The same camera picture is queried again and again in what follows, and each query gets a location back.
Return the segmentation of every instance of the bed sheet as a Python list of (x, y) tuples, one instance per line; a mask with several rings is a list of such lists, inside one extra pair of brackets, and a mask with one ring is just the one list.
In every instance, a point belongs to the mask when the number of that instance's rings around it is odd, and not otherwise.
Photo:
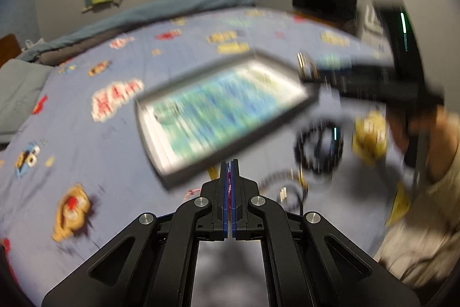
[[(204, 171), (178, 188), (163, 187), (144, 153), (133, 98), (248, 49), (265, 50), (293, 65), (299, 51), (325, 64), (337, 65), (350, 56), (392, 64), (333, 28), (285, 12), (243, 7), (155, 23), (56, 67), (33, 114), (0, 153), (0, 238), (8, 245), (16, 280), (33, 303), (39, 306), (49, 290), (137, 215), (173, 212), (189, 189), (210, 180)], [(238, 158), (241, 175), (255, 181), (296, 168), (298, 131), (314, 119), (335, 119), (344, 132), (343, 160), (331, 182), (307, 176), (311, 187), (306, 210), (323, 214), (373, 255), (385, 232), (401, 168), (401, 155), (391, 144), (380, 168), (351, 150), (355, 117), (373, 109), (384, 112), (372, 103), (342, 101), (322, 91), (318, 104), (229, 160)], [(81, 228), (63, 228), (66, 218), (80, 218)], [(200, 247), (195, 290), (201, 292), (193, 304), (226, 305), (232, 297), (224, 297), (219, 285), (227, 285), (222, 286), (225, 295), (231, 294), (239, 306), (266, 305), (266, 290), (260, 286), (263, 269), (250, 265), (260, 257), (257, 245), (226, 241), (216, 246)], [(246, 267), (235, 271), (230, 266), (219, 279), (224, 281), (211, 286), (208, 276), (222, 275), (222, 264), (237, 258)], [(199, 271), (203, 264), (206, 277)], [(236, 298), (242, 284), (252, 288), (247, 301)]]

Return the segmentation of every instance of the silver bolt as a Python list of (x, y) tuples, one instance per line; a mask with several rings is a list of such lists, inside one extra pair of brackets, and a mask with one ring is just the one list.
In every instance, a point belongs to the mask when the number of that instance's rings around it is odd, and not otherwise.
[(207, 198), (204, 197), (198, 197), (195, 199), (195, 206), (197, 207), (204, 207), (207, 206), (209, 203)]
[(265, 204), (265, 198), (260, 196), (252, 197), (251, 203), (255, 206), (263, 206)]
[(319, 223), (319, 220), (321, 220), (321, 215), (316, 212), (309, 212), (307, 213), (307, 221), (312, 224)]
[(151, 213), (143, 213), (139, 216), (139, 222), (141, 224), (147, 225), (153, 221), (153, 215)]

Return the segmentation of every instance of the hand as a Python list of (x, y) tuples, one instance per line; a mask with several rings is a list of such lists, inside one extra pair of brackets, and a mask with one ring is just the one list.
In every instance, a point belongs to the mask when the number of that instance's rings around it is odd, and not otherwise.
[[(386, 119), (396, 146), (405, 154), (409, 139), (403, 132), (401, 118), (391, 110), (387, 110)], [(435, 181), (439, 181), (449, 170), (457, 152), (459, 144), (457, 125), (449, 119), (449, 114), (444, 107), (438, 107), (431, 113), (411, 120), (408, 131), (411, 135), (421, 131), (429, 133), (428, 171)]]

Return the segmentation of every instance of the beige sweater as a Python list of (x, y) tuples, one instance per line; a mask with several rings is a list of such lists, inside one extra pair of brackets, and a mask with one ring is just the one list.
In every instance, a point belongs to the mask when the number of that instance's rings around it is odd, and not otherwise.
[[(460, 124), (458, 118), (453, 121)], [(417, 196), (374, 257), (412, 287), (446, 278), (460, 257), (459, 149), (447, 174)]]

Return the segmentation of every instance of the wooden nightstand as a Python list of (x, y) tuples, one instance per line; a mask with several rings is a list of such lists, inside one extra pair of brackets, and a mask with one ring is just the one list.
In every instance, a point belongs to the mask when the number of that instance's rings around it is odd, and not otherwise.
[(0, 39), (0, 67), (8, 60), (14, 59), (21, 53), (21, 47), (14, 34), (8, 34)]

